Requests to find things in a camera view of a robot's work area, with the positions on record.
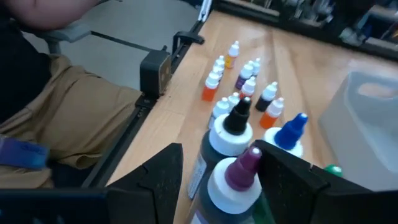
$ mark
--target wooden table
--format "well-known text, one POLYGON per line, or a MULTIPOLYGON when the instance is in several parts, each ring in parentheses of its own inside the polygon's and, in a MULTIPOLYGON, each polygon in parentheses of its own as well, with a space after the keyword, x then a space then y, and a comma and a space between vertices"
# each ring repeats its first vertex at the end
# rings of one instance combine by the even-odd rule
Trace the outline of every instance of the wooden table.
MULTIPOLYGON (((262 58, 257 78, 257 101, 265 86, 279 82, 278 94, 285 98, 279 125, 305 112, 309 121, 302 137, 304 159, 318 166, 334 161, 318 127, 318 118, 328 106, 343 79, 352 70, 364 70, 387 77, 398 77, 398 65, 372 56, 324 44, 237 17, 212 12, 200 31, 206 42, 192 45, 175 72, 167 94, 150 112, 130 148, 119 163, 109 184, 151 158, 171 142, 183 145, 184 164, 175 223, 183 223, 190 208, 187 182, 199 151, 200 141, 216 100, 228 96, 242 66, 262 58), (214 102, 201 100, 205 78, 215 59, 225 55, 238 40, 241 53, 233 70, 226 70, 214 102)), ((254 138, 264 134, 259 125, 261 113, 253 110, 250 123, 254 138)))

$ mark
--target person's leg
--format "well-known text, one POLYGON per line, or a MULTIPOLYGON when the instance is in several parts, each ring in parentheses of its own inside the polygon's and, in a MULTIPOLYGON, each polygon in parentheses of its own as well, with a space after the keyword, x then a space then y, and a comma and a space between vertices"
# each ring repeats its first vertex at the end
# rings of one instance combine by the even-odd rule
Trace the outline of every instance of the person's leg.
MULTIPOLYGON (((52 73, 68 63, 65 57, 53 59, 52 73)), ((48 107, 34 119, 37 142, 59 163, 92 166, 126 124, 140 95, 69 64, 48 107)))

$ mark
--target black metal frame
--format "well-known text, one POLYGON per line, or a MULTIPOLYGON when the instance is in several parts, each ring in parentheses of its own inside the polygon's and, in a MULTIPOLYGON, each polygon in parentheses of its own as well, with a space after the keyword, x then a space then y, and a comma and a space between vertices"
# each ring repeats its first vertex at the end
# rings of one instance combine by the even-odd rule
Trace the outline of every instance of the black metal frame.
POLYGON ((337 45, 340 47, 363 52, 370 55, 383 57, 398 62, 398 53, 393 50, 377 47, 375 45, 366 44, 366 43, 360 46, 353 46, 344 43, 343 41, 341 41, 341 39, 334 37, 329 33, 322 31, 318 28, 305 25, 298 21, 279 19, 278 17, 268 15, 264 12, 260 12, 255 9, 244 7, 242 5, 235 4, 233 2, 213 0, 212 8, 217 11, 230 14, 232 16, 242 17, 244 19, 260 22, 265 25, 283 29, 296 34, 304 35, 306 37, 320 40, 329 44, 337 45))
MULTIPOLYGON (((203 23, 197 21, 188 33, 190 35, 198 35, 202 26, 203 23)), ((173 42, 174 51, 171 55, 172 73, 174 73, 180 65, 192 43, 193 42, 191 40, 186 39, 180 39, 180 41, 173 42)), ((104 187, 108 183, 109 178, 112 176, 124 153, 128 150, 142 124, 144 124, 144 121, 148 117, 151 109, 155 106, 156 101, 157 100, 154 100, 153 98, 146 97, 145 93, 140 96, 136 101, 136 109, 126 121, 126 127, 119 133, 119 136, 116 138, 112 147, 94 166, 81 187, 104 187)))

